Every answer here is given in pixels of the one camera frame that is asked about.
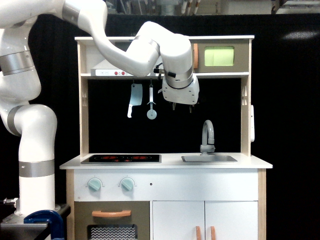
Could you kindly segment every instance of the cleaver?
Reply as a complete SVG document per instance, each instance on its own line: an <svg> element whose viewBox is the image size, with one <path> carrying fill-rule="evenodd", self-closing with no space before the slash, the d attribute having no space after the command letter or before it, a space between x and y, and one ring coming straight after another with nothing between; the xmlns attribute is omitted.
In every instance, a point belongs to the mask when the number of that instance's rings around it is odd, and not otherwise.
<svg viewBox="0 0 320 240"><path fill-rule="evenodd" d="M128 109L128 118L131 118L132 107L139 106L142 103L142 84L131 85L131 98Z"/></svg>

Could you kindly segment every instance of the green screen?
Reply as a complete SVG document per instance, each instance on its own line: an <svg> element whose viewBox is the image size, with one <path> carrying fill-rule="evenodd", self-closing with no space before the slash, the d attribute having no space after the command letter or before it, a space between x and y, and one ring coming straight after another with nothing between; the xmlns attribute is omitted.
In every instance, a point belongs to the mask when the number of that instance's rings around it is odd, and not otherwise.
<svg viewBox="0 0 320 240"><path fill-rule="evenodd" d="M233 66L235 47L233 46L206 46L204 48L204 65L207 67Z"/></svg>

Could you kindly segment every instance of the blue clamp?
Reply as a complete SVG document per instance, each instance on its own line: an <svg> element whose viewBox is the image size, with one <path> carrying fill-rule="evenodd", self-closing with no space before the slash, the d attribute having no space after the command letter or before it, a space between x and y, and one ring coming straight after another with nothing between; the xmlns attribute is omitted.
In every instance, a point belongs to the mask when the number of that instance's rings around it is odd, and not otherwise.
<svg viewBox="0 0 320 240"><path fill-rule="evenodd" d="M64 221L62 217L53 210L35 211L23 220L24 224L49 223L51 240L65 240Z"/></svg>

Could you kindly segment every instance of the oven door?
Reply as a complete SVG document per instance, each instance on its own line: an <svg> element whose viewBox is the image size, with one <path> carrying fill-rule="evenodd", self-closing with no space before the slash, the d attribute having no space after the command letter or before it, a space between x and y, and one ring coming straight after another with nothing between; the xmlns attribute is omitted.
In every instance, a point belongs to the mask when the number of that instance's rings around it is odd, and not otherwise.
<svg viewBox="0 0 320 240"><path fill-rule="evenodd" d="M150 240L148 201L74 202L76 240Z"/></svg>

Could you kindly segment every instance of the zigzag pattern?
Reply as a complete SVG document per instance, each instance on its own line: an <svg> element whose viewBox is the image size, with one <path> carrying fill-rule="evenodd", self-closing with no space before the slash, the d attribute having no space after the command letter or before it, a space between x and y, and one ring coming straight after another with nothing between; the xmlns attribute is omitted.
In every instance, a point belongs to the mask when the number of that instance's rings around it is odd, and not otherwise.
<svg viewBox="0 0 320 240"><path fill-rule="evenodd" d="M134 227L93 227L91 240L136 240Z"/></svg>

